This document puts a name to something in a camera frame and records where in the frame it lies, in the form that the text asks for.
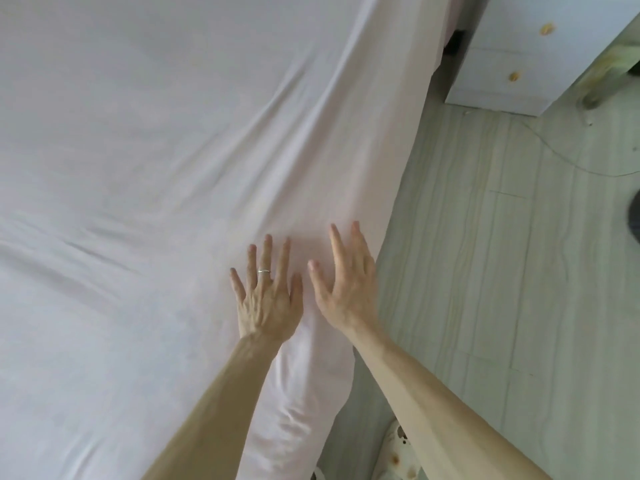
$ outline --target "forearm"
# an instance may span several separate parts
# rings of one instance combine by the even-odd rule
[[[260,390],[277,352],[278,344],[261,337],[240,339],[144,480],[234,480]]]
[[[433,479],[539,480],[548,476],[375,328],[348,334]]]

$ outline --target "floor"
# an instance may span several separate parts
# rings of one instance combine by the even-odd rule
[[[535,119],[443,104],[449,72],[378,259],[381,320],[556,480],[640,478],[640,82]],[[369,480],[391,419],[356,357],[327,480]]]

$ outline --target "drawer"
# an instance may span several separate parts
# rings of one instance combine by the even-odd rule
[[[489,0],[470,47],[593,60],[638,11],[640,0]]]
[[[453,88],[554,100],[578,75],[580,69],[572,69],[571,64],[550,63],[542,55],[472,48]]]

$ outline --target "fitted sheet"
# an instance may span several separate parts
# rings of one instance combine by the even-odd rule
[[[449,0],[0,0],[0,472],[138,479],[238,339],[263,234],[380,249]],[[353,374],[305,314],[238,478],[307,479]]]

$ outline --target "laminate floor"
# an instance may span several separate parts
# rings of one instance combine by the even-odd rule
[[[445,105],[436,72],[378,259],[380,317],[555,479],[640,478],[640,82],[540,118]],[[356,354],[319,465],[369,480],[392,412]]]

